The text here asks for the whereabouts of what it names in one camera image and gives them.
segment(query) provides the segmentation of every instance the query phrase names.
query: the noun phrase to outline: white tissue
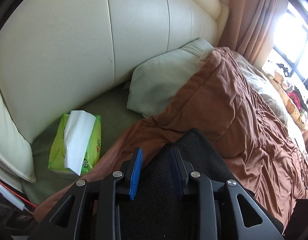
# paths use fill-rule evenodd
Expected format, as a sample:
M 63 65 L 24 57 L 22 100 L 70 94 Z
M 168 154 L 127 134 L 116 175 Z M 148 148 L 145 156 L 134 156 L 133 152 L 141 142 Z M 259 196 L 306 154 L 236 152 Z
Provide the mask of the white tissue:
M 0 184 L 0 193 L 18 209 L 24 209 L 24 203 Z
M 96 117 L 85 111 L 72 111 L 64 130 L 65 168 L 81 175 L 82 164 Z

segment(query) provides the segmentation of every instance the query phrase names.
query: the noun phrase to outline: triangular cutout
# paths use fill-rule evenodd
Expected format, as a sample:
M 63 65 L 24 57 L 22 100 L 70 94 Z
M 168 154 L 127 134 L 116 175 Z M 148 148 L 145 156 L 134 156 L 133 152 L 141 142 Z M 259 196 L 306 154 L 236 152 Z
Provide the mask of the triangular cutout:
M 57 211 L 57 213 L 52 217 L 51 224 L 62 228 L 66 228 L 69 224 L 70 215 L 74 205 L 75 196 L 71 195 L 64 202 L 63 206 Z
M 249 204 L 246 198 L 243 195 L 239 194 L 237 196 L 238 204 L 241 209 L 241 214 L 243 217 L 244 226 L 249 228 L 252 226 L 260 225 L 263 220 L 257 214 L 254 208 Z

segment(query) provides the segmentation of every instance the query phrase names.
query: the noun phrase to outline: green tissue package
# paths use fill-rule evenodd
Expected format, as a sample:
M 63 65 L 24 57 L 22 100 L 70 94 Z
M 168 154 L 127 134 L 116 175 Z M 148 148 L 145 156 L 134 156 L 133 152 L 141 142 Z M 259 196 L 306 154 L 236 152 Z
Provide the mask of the green tissue package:
M 64 131 L 69 119 L 69 114 L 64 114 L 61 118 L 57 134 L 52 144 L 50 158 L 48 161 L 48 169 L 68 179 L 77 179 L 79 176 L 68 168 L 64 167 L 65 161 L 65 144 Z M 87 145 L 84 161 L 82 163 L 81 176 L 89 172 L 100 160 L 101 152 L 101 117 L 95 115 L 95 123 L 92 130 L 90 140 Z

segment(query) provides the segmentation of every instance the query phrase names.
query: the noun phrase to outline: red cable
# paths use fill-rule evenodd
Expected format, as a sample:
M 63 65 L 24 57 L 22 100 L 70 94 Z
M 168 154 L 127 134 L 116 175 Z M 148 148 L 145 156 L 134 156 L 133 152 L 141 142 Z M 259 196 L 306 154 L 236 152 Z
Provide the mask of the red cable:
M 27 199 L 23 198 L 22 196 L 18 195 L 17 193 L 15 193 L 14 191 L 12 191 L 9 187 L 5 186 L 3 182 L 0 181 L 0 184 L 6 188 L 9 192 L 11 192 L 12 194 L 14 194 L 15 196 L 17 196 L 18 198 L 20 198 L 21 200 L 23 200 L 24 202 L 26 202 L 27 204 L 31 205 L 34 208 L 37 208 L 36 205 L 34 205 L 32 202 L 28 201 Z

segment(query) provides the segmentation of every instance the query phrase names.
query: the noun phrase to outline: blanket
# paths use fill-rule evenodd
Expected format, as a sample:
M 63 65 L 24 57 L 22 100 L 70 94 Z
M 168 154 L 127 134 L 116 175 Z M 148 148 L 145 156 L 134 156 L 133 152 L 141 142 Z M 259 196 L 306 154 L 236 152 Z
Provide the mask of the blanket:
M 286 227 L 296 199 L 308 198 L 308 163 L 228 48 L 215 49 L 163 113 L 136 122 L 83 178 L 103 179 L 129 160 L 135 147 L 143 149 L 146 165 L 164 144 L 191 128 L 205 134 L 241 184 Z M 38 206 L 36 220 L 69 187 Z

